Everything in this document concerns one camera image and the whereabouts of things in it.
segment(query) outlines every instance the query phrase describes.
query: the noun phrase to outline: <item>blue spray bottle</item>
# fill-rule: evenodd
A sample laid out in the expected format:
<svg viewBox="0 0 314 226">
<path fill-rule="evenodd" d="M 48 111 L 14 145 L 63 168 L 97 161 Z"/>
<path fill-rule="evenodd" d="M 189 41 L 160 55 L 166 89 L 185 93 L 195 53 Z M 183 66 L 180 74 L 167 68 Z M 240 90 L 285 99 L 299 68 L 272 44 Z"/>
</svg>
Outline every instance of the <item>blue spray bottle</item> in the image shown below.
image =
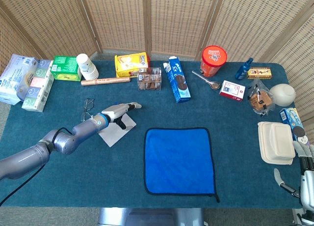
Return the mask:
<svg viewBox="0 0 314 226">
<path fill-rule="evenodd" d="M 235 74 L 235 78 L 237 80 L 242 80 L 245 77 L 246 72 L 251 68 L 252 61 L 253 61 L 253 58 L 250 57 L 243 65 L 241 65 L 241 67 Z"/>
</svg>

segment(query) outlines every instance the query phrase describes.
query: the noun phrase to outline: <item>red lid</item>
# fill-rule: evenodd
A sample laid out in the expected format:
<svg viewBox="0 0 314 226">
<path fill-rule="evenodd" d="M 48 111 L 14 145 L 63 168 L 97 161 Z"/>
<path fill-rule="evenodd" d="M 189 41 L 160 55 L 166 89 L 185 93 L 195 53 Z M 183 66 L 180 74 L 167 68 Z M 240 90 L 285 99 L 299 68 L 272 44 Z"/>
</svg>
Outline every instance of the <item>red lid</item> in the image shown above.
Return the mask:
<svg viewBox="0 0 314 226">
<path fill-rule="evenodd" d="M 219 67 L 226 63 L 227 53 L 223 48 L 211 45 L 204 48 L 202 53 L 202 60 L 209 66 Z"/>
</svg>

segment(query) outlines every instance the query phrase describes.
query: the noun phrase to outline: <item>gray floor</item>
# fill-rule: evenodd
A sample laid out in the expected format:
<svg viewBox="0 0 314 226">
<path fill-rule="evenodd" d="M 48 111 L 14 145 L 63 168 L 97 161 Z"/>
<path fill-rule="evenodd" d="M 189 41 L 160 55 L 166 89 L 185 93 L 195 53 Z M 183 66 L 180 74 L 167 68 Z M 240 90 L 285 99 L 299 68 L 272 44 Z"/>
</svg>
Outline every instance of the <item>gray floor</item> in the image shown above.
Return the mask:
<svg viewBox="0 0 314 226">
<path fill-rule="evenodd" d="M 113 60 L 115 54 L 93 55 L 95 60 Z M 165 55 L 152 55 L 151 60 L 167 60 Z M 0 138 L 10 106 L 0 102 Z M 62 207 L 5 207 L 0 208 L 0 226 L 93 226 L 97 223 L 98 208 Z M 290 209 L 207 209 L 205 221 L 210 226 L 288 226 L 292 224 Z"/>
</svg>

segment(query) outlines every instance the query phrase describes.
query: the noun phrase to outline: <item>table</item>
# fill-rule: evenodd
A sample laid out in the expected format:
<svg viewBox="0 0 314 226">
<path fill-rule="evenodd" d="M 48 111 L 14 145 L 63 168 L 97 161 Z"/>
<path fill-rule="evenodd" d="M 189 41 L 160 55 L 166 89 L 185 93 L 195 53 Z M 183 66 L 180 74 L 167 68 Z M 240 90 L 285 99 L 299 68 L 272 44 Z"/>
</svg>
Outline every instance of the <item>table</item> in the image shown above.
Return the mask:
<svg viewBox="0 0 314 226">
<path fill-rule="evenodd" d="M 113 61 L 94 61 L 100 78 L 115 77 Z M 152 61 L 162 67 L 163 61 Z M 220 69 L 216 81 L 236 82 L 234 75 L 242 65 L 229 62 Z M 287 83 L 282 66 L 270 66 L 273 79 L 263 80 L 271 88 Z M 141 110 L 129 112 L 137 126 L 112 148 L 94 135 L 71 155 L 54 152 L 44 169 L 4 205 L 71 206 L 71 207 L 135 207 L 135 208 L 298 208 L 298 200 L 275 182 L 273 169 L 291 186 L 300 185 L 299 161 L 291 166 L 277 166 L 261 159 L 258 127 L 260 121 L 280 122 L 279 110 L 260 117 L 244 99 L 237 102 L 219 96 L 191 73 L 200 63 L 182 61 L 192 99 L 177 104 L 170 83 L 163 73 L 161 91 L 138 91 L 136 79 L 130 83 L 82 87 L 78 82 L 54 81 L 43 113 L 11 107 L 0 141 L 0 159 L 36 144 L 48 131 L 72 128 L 80 122 L 83 101 L 94 98 L 90 111 L 98 113 L 114 103 L 136 101 Z M 238 83 L 248 86 L 251 80 Z M 207 127 L 211 136 L 215 164 L 216 187 L 220 203 L 207 196 L 153 196 L 145 192 L 143 181 L 144 135 L 152 127 Z M 0 198 L 25 181 L 28 176 L 0 183 Z"/>
</svg>

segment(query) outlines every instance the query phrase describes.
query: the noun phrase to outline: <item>metal spoon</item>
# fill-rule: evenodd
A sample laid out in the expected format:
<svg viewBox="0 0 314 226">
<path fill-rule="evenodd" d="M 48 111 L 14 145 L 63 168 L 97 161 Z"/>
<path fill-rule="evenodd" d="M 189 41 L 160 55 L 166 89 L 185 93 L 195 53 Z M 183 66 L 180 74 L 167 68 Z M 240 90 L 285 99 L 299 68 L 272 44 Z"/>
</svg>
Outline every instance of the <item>metal spoon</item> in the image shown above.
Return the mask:
<svg viewBox="0 0 314 226">
<path fill-rule="evenodd" d="M 209 81 L 208 79 L 204 78 L 203 76 L 201 76 L 200 74 L 196 73 L 194 70 L 192 70 L 192 73 L 198 77 L 200 77 L 202 80 L 204 80 L 207 84 L 210 85 L 210 87 L 214 90 L 218 90 L 220 89 L 221 84 L 219 82 L 212 82 Z"/>
</svg>

